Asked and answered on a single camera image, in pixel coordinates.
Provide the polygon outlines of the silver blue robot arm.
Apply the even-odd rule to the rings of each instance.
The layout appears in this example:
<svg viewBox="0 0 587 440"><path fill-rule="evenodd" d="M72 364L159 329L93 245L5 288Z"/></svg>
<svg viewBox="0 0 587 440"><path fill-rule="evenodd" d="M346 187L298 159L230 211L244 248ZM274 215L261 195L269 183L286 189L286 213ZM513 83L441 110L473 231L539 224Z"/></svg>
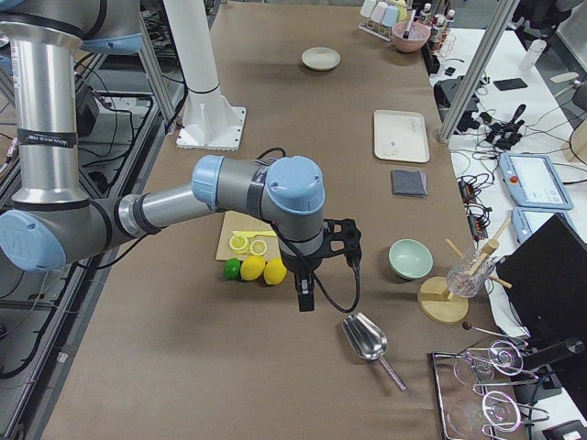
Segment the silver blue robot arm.
<svg viewBox="0 0 587 440"><path fill-rule="evenodd" d="M1 217L4 254L24 271L57 270L166 226L235 211L276 230L299 308L313 310L326 192L312 160L294 156L265 163L207 155L196 163L189 183L167 191L93 199L81 188L73 54L137 52L139 19L136 1L1 4L22 182Z"/></svg>

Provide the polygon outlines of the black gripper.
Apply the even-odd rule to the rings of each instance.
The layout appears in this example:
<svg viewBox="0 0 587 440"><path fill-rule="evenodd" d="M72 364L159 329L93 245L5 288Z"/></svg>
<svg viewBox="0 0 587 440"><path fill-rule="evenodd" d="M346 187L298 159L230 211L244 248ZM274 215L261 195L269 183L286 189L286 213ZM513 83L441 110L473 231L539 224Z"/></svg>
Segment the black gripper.
<svg viewBox="0 0 587 440"><path fill-rule="evenodd" d="M304 254L301 244L281 239L280 252L282 263L294 274L299 311L313 312L315 310L313 275L326 256L326 244L322 243L314 252Z"/></svg>

